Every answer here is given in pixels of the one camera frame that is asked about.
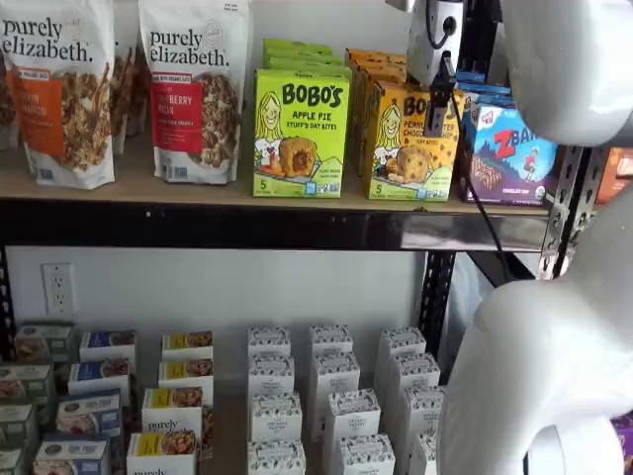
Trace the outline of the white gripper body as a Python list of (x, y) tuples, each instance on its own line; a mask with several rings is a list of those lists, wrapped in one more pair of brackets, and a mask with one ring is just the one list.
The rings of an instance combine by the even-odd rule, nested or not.
[(412, 3), (407, 43), (407, 75), (421, 88), (429, 88), (444, 59), (457, 70), (462, 29), (463, 1), (424, 1)]

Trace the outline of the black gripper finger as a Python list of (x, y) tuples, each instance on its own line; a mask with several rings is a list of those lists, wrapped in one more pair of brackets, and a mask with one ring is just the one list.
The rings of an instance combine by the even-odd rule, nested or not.
[(453, 87), (452, 79), (435, 78), (431, 83), (424, 126), (424, 135), (427, 138), (442, 136), (444, 119), (452, 103)]

